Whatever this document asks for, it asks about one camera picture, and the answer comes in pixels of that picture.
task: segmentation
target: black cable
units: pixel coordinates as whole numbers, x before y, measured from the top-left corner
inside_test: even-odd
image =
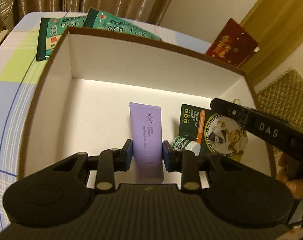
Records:
[[[287,226],[290,227],[290,228],[293,228],[293,227],[295,227],[295,226],[300,226],[300,225],[302,225],[302,224],[303,224],[303,220],[298,221],[298,222],[294,222],[294,223],[290,223],[290,224],[288,224]]]

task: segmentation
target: green plastic package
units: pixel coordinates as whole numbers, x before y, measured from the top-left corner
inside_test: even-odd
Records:
[[[141,36],[141,37],[161,41],[160,37],[144,29],[139,28],[138,26],[130,22],[127,22],[110,13],[104,11],[98,11],[93,8],[89,9],[83,27],[127,33],[127,34],[132,34],[136,36]]]
[[[68,26],[82,27],[86,16],[42,18],[38,34],[36,60],[41,61],[49,58],[59,38]]]

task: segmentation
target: purple tube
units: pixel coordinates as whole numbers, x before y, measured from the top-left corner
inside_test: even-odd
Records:
[[[138,184],[164,181],[161,137],[161,108],[130,103],[135,180]]]

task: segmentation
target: white wall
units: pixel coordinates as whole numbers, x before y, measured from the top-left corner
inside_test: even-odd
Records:
[[[262,90],[290,68],[296,69],[299,75],[303,78],[303,43],[300,44],[300,46],[263,81],[256,85],[255,90]]]
[[[162,27],[213,42],[225,23],[240,23],[257,0],[172,0]]]

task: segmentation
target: woven mat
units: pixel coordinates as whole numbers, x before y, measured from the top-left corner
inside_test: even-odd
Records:
[[[257,93],[261,110],[303,127],[303,79],[290,69]],[[273,148],[275,158],[281,151]]]

